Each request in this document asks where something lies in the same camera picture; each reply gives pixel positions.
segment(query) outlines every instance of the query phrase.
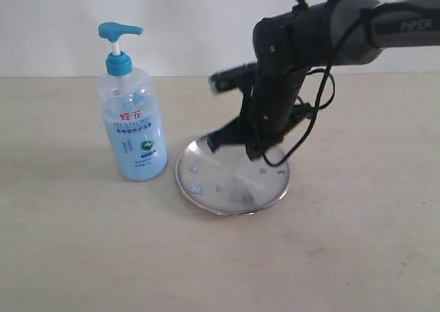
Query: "robotic arm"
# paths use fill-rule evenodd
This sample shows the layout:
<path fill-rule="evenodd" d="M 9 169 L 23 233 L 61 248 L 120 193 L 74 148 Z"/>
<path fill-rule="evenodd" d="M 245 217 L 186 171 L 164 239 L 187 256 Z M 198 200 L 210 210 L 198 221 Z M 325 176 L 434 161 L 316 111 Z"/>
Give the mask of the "robotic arm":
<path fill-rule="evenodd" d="M 312 6 L 297 2 L 290 12 L 256 24 L 255 63 L 210 77 L 214 93 L 236 88 L 243 93 L 240 114 L 208 135 L 213 153 L 225 145 L 244 145 L 251 161 L 263 157 L 270 166 L 279 166 L 310 134 L 318 111 L 333 100 L 332 66 L 369 64 L 389 47 L 440 45 L 440 0 L 325 0 Z M 315 105 L 310 105 L 299 92 L 305 78 L 316 72 L 324 78 Z M 321 105 L 328 78 L 333 95 Z M 306 118 L 311 120 L 309 128 L 285 158 L 277 164 L 267 160 L 265 152 Z"/>

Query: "plastic bottle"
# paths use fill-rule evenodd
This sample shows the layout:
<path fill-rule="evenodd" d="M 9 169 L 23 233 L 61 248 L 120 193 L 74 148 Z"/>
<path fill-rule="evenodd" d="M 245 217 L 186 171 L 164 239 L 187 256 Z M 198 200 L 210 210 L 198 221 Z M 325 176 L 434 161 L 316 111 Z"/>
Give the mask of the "plastic bottle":
<path fill-rule="evenodd" d="M 119 172 L 131 181 L 154 178 L 168 161 L 156 89 L 151 77 L 133 67 L 118 45 L 123 34 L 140 35 L 143 29 L 106 22 L 98 32 L 112 48 L 107 72 L 96 84 L 96 95 Z"/>

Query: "beige tabletop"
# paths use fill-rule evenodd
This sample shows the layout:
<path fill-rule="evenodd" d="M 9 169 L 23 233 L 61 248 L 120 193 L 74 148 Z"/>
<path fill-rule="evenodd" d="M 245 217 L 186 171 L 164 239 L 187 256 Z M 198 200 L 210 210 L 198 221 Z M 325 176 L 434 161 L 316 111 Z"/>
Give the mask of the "beige tabletop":
<path fill-rule="evenodd" d="M 1 79 L 0 312 L 440 311 L 440 76 L 337 79 L 286 197 L 234 217 L 185 200 L 174 167 L 238 91 L 155 79 L 169 163 L 132 183 L 96 79 Z"/>

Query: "blue liquid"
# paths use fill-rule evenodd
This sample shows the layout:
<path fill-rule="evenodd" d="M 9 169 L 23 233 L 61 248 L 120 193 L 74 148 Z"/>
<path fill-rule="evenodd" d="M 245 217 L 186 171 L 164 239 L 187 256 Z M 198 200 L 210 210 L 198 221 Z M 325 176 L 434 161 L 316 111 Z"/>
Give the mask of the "blue liquid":
<path fill-rule="evenodd" d="M 168 157 L 159 111 L 130 120 L 103 118 L 120 174 L 131 181 L 158 176 Z"/>

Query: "pump nozzle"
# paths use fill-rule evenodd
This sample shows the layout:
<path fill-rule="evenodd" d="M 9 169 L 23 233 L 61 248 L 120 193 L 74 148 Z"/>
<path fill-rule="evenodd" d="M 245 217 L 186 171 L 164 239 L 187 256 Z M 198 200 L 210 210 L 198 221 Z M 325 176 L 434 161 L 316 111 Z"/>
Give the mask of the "pump nozzle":
<path fill-rule="evenodd" d="M 107 72 L 110 75 L 123 76 L 131 72 L 131 59 L 121 52 L 118 40 L 124 34 L 140 35 L 143 31 L 141 27 L 116 22 L 104 22 L 99 25 L 99 37 L 107 39 L 111 44 L 111 54 L 106 61 Z"/>

